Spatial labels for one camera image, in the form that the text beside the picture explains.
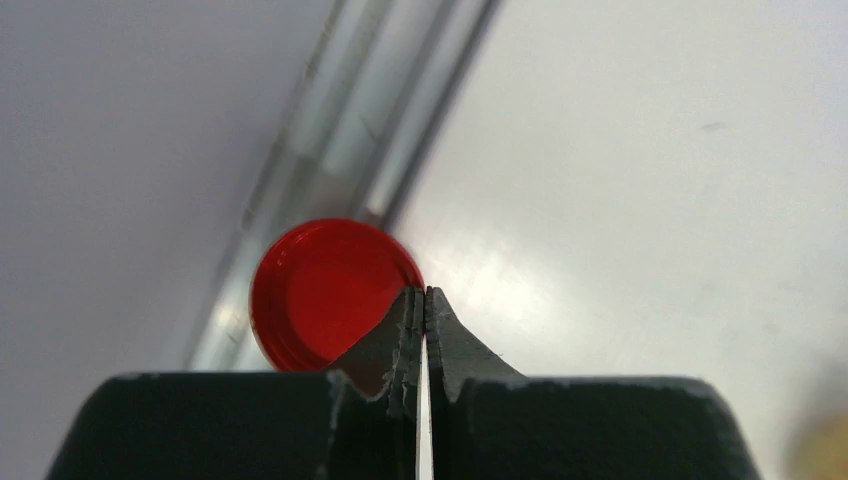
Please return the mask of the red jar lid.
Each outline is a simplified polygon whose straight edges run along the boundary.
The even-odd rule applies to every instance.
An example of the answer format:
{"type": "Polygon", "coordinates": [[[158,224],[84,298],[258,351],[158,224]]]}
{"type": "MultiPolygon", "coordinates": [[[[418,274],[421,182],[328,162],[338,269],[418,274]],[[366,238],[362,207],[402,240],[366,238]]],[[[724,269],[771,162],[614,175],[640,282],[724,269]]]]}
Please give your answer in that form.
{"type": "Polygon", "coordinates": [[[274,369],[318,371],[372,330],[401,289],[424,285],[390,234],[351,219],[311,220],[259,260],[249,289],[251,328],[274,369]]]}

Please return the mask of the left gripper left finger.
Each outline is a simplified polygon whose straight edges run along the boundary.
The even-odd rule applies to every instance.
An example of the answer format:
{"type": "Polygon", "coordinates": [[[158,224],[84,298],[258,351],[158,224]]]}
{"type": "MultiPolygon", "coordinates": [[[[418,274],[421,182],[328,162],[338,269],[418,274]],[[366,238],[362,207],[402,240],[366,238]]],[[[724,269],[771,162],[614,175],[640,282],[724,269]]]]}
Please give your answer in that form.
{"type": "Polygon", "coordinates": [[[133,373],[80,408],[52,479],[412,479],[423,293],[312,373],[133,373]]]}

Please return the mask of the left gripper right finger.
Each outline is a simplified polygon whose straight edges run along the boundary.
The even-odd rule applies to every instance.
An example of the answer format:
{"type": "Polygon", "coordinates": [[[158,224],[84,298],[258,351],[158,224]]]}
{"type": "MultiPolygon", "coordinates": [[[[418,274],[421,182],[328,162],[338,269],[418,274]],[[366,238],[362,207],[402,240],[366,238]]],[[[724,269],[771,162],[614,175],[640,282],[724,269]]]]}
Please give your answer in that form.
{"type": "Polygon", "coordinates": [[[438,479],[755,479],[725,400],[689,377],[530,377],[424,296],[438,479]]]}

